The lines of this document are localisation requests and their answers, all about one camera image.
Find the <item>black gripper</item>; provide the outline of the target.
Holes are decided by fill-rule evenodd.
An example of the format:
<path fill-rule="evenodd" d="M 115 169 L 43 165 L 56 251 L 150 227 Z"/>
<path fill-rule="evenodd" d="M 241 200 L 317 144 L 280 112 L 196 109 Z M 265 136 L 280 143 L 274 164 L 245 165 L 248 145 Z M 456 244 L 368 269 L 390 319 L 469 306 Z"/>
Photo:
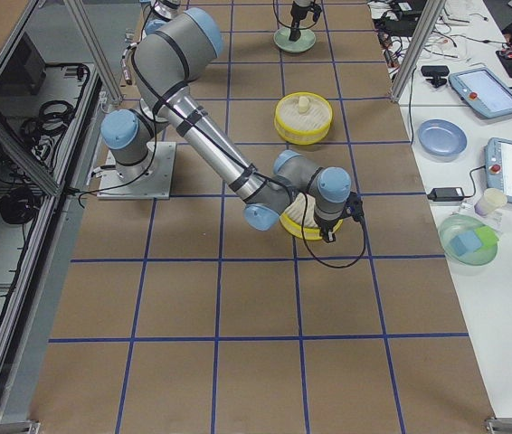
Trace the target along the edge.
<path fill-rule="evenodd" d="M 299 39 L 301 21 L 302 17 L 299 15 L 292 17 L 289 34 L 289 40 L 292 42 L 295 42 Z"/>
<path fill-rule="evenodd" d="M 319 229 L 319 234 L 322 235 L 323 241 L 332 243 L 336 241 L 335 227 L 339 224 L 339 218 L 326 218 L 319 213 L 315 213 L 315 222 Z"/>

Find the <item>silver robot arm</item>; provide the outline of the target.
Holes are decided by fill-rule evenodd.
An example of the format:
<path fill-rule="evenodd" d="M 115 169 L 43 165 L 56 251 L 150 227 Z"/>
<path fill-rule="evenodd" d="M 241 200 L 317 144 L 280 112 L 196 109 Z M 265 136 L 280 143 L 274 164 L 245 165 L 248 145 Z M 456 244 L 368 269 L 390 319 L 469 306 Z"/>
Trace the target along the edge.
<path fill-rule="evenodd" d="M 349 174 L 285 151 L 273 166 L 274 176 L 262 175 L 191 96 L 190 81 L 222 48 L 217 23 L 200 8 L 183 11 L 134 48 L 130 63 L 146 109 L 113 111 L 100 128 L 116 167 L 144 170 L 151 160 L 147 144 L 156 137 L 156 125 L 168 123 L 244 201 L 250 226 L 268 230 L 298 194 L 305 193 L 315 200 L 313 219 L 321 238 L 333 241 L 340 220 L 362 219 L 362 202 L 351 189 Z"/>
<path fill-rule="evenodd" d="M 164 21 L 173 20 L 179 13 L 181 6 L 180 1 L 148 1 L 149 11 L 157 15 Z M 297 42 L 304 37 L 305 34 L 311 33 L 310 28 L 314 27 L 322 14 L 322 8 L 316 1 L 293 1 L 290 8 L 290 24 L 283 23 L 278 15 L 278 7 L 276 1 L 272 2 L 272 9 L 276 23 L 280 26 L 277 34 L 287 31 L 288 41 Z M 312 25 L 309 27 L 301 27 L 300 23 L 307 18 L 308 14 L 312 14 Z"/>

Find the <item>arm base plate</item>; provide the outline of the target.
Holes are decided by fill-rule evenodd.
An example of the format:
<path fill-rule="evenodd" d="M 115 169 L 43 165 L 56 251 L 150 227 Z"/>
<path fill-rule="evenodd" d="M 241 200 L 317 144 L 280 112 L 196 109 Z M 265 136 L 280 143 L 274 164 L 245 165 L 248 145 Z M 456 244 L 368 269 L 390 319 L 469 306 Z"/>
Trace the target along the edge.
<path fill-rule="evenodd" d="M 113 168 L 101 172 L 97 196 L 110 200 L 167 200 L 175 162 L 175 142 L 147 143 L 147 158 L 137 165 L 118 165 L 109 150 L 106 165 Z"/>

